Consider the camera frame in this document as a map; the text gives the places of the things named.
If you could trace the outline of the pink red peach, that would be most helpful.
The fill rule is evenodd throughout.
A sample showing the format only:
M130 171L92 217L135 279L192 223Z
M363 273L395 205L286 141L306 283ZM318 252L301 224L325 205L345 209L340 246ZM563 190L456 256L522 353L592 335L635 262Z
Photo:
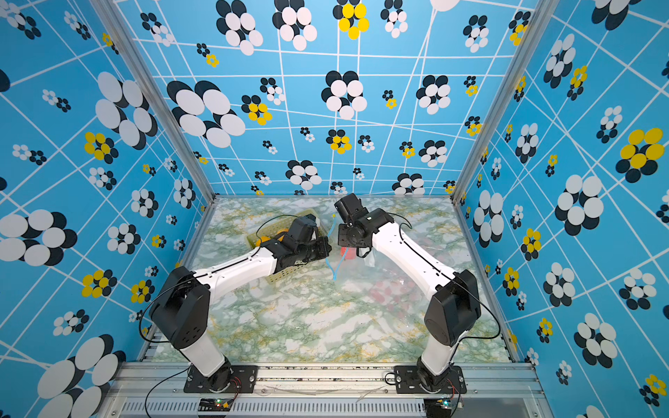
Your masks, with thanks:
M343 259L345 260L354 260L357 255L356 255L356 249L353 247L343 247L341 249L341 256L343 256Z

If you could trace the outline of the clear zip-top bag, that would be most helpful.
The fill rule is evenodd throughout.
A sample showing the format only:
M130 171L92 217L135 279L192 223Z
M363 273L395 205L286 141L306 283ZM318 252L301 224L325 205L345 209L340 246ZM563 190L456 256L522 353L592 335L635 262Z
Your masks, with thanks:
M401 224L402 231L408 233L405 230L408 227L406 221L393 214L391 215L395 221ZM409 303L419 301L420 296L423 295L414 281L385 255L366 248L356 249L356 255L367 255L368 257L364 263L359 264L356 268L349 268L347 275L360 272L367 273L370 282L370 298L374 301L378 301L388 308L398 304L401 309L409 311ZM427 300L419 305L427 309L428 304L429 301Z

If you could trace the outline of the pale green plastic basket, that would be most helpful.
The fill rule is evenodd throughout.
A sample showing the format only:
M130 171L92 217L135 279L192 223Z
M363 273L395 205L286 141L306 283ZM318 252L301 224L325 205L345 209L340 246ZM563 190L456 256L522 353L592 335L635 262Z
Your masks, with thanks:
M306 264L327 259L332 250L329 238L320 228L313 212L302 215L281 214L261 224L249 240L252 248L266 248L276 259L275 271L269 275L282 277Z

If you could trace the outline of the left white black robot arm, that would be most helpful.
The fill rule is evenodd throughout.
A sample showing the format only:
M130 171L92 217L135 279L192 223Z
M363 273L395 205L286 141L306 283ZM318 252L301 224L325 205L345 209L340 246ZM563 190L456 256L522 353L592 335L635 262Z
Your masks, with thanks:
M294 217L287 231L236 259L194 271L175 268L146 313L204 379L204 390L221 393L233 381L232 366L207 333L211 306L254 280L324 260L331 250L317 217Z

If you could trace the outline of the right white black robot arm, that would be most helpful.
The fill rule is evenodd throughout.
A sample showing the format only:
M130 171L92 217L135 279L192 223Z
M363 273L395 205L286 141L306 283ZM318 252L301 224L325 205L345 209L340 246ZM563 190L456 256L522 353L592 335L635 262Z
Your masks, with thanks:
M423 322L430 337L417 361L417 375L429 392L444 387L460 341L481 316L477 278L457 272L423 250L383 209L369 211L353 193L334 204L343 222L338 244L385 255L414 281L429 301Z

